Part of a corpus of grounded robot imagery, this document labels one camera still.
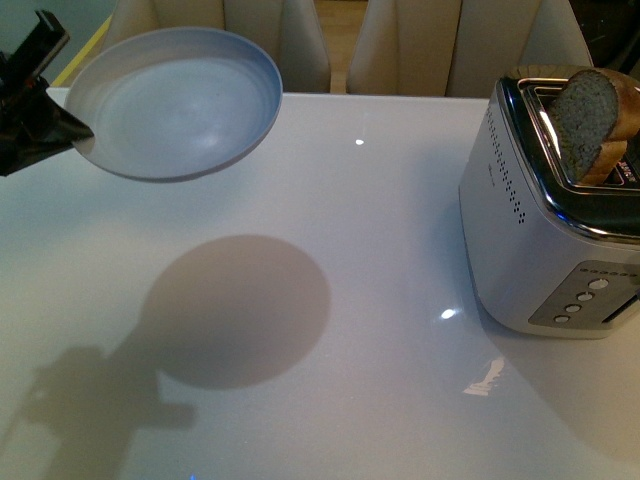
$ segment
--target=bread slice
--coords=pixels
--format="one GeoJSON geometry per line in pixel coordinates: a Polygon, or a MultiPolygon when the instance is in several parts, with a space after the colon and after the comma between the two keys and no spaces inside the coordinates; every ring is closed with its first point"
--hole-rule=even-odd
{"type": "Polygon", "coordinates": [[[622,73],[585,69],[569,79],[548,113],[569,181],[599,185],[640,130],[640,93],[622,73]]]}

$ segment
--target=toaster control panel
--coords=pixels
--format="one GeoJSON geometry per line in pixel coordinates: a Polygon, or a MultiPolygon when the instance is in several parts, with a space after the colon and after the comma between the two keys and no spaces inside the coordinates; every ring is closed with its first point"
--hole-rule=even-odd
{"type": "Polygon", "coordinates": [[[529,319],[532,325],[605,330],[631,311],[640,314],[640,265],[580,263],[529,319]]]}

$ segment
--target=chair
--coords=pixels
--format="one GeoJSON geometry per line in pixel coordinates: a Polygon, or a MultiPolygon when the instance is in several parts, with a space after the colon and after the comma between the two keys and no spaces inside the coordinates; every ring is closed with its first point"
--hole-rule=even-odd
{"type": "Polygon", "coordinates": [[[488,98],[528,64],[593,65],[568,0],[369,0],[347,92],[488,98]]]}
{"type": "Polygon", "coordinates": [[[118,0],[103,49],[177,26],[237,33],[274,60],[288,92],[328,92],[331,68],[313,0],[118,0]]]}

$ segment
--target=toaster vent hole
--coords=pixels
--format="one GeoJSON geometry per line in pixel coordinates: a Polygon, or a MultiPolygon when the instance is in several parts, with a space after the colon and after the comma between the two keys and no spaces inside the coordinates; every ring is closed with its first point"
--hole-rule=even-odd
{"type": "Polygon", "coordinates": [[[516,190],[513,186],[513,180],[509,177],[509,168],[507,167],[507,162],[502,155],[502,145],[498,140],[496,125],[491,109],[487,110],[487,123],[489,126],[489,134],[491,136],[491,146],[493,147],[493,152],[496,156],[498,171],[502,174],[502,184],[504,185],[505,194],[509,198],[509,203],[513,207],[513,214],[518,219],[518,224],[522,225],[525,221],[526,214],[522,210],[520,200],[518,200],[516,190]]]}

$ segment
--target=toaster slot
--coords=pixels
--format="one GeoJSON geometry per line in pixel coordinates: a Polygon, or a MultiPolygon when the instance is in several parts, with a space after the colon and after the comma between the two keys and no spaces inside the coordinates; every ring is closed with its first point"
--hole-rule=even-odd
{"type": "Polygon", "coordinates": [[[538,136],[545,147],[547,162],[556,180],[565,187],[586,193],[589,190],[607,193],[607,191],[624,193],[640,192],[640,136],[629,142],[627,152],[611,175],[601,185],[585,186],[572,183],[564,171],[564,164],[560,159],[558,138],[553,129],[547,110],[562,90],[562,84],[528,84],[523,90],[523,98],[527,110],[536,127],[538,136]]]}

